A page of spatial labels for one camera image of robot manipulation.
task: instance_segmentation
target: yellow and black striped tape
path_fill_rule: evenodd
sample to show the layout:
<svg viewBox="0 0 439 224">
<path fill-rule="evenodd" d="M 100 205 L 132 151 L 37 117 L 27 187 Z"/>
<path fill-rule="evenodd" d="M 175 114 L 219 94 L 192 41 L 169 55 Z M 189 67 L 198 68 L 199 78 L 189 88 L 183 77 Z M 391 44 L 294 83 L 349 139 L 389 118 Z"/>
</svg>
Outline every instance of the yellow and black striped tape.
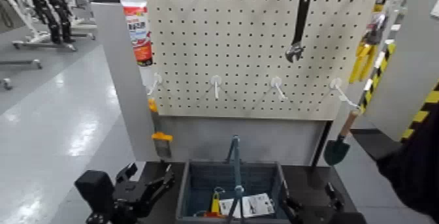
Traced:
<svg viewBox="0 0 439 224">
<path fill-rule="evenodd" d="M 387 45 L 387 48 L 385 50 L 384 57 L 382 59 L 382 62 L 380 66 L 372 71 L 372 76 L 368 80 L 369 87 L 368 89 L 364 90 L 363 97 L 360 100 L 360 109 L 363 113 L 366 110 L 367 105 L 370 103 L 370 100 L 372 99 L 372 94 L 378 87 L 378 84 L 380 83 L 382 74 L 384 73 L 385 69 L 387 68 L 387 64 L 389 63 L 389 60 L 392 56 L 392 54 L 395 52 L 396 45 L 395 43 Z"/>
<path fill-rule="evenodd" d="M 439 105 L 439 80 L 434 89 L 427 95 L 421 110 L 413 118 L 412 124 L 402 134 L 401 143 L 410 139 L 411 135 L 415 133 L 417 129 L 422 127 L 424 121 L 429 116 L 431 110 Z"/>
</svg>

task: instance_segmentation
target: white pegboard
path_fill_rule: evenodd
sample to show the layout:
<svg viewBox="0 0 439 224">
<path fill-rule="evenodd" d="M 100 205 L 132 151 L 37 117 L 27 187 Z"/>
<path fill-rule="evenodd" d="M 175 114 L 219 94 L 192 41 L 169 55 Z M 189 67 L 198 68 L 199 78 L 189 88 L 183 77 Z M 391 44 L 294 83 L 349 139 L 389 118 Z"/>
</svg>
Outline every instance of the white pegboard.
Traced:
<svg viewBox="0 0 439 224">
<path fill-rule="evenodd" d="M 284 56 L 298 0 L 148 0 L 154 93 L 165 116 L 333 120 L 340 101 L 329 82 L 347 80 L 375 0 L 312 0 L 300 61 Z M 210 79 L 222 78 L 219 99 Z M 271 88 L 282 79 L 288 97 Z"/>
</svg>

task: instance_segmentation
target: shovel handle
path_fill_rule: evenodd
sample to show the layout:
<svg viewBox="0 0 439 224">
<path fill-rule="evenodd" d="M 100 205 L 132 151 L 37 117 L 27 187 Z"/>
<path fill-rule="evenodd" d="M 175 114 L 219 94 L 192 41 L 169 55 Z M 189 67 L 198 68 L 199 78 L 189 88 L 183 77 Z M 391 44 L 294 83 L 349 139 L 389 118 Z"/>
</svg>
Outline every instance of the shovel handle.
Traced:
<svg viewBox="0 0 439 224">
<path fill-rule="evenodd" d="M 340 131 L 340 135 L 345 137 L 346 135 L 348 135 L 349 130 L 351 129 L 352 123 L 355 121 L 355 119 L 357 118 L 357 116 L 360 114 L 360 112 L 358 110 L 352 110 L 349 113 L 349 116 L 346 120 L 346 122 L 343 125 L 342 130 Z"/>
</svg>

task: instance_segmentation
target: gray floor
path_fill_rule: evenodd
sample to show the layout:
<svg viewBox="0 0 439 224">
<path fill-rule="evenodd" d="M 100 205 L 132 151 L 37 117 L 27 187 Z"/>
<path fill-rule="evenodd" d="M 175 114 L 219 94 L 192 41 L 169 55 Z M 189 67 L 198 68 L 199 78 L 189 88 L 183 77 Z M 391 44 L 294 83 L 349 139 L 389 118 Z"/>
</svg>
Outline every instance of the gray floor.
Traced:
<svg viewBox="0 0 439 224">
<path fill-rule="evenodd" d="M 89 209 L 74 180 L 88 168 L 114 177 L 135 160 L 102 47 L 90 40 L 77 45 L 77 53 L 2 45 L 2 57 L 39 56 L 46 65 L 7 71 L 17 86 L 0 92 L 2 224 L 83 223 Z M 406 208 L 355 139 L 348 140 L 351 150 L 336 169 L 369 224 L 432 223 Z"/>
</svg>

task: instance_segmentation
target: small shovel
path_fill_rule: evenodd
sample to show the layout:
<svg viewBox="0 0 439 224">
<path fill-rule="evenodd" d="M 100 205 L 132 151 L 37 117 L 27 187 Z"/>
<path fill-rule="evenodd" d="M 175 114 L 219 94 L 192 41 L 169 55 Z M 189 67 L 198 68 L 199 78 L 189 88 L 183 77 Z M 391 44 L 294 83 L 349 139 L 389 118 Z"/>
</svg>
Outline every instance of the small shovel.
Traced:
<svg viewBox="0 0 439 224">
<path fill-rule="evenodd" d="M 337 140 L 328 141 L 325 152 L 323 153 L 323 158 L 325 158 L 325 161 L 328 165 L 336 165 L 337 163 L 341 162 L 348 153 L 350 145 L 346 144 L 344 139 L 346 135 L 348 135 L 352 123 L 355 121 L 358 115 L 359 111 L 352 110 L 349 113 L 342 130 L 338 134 Z"/>
</svg>

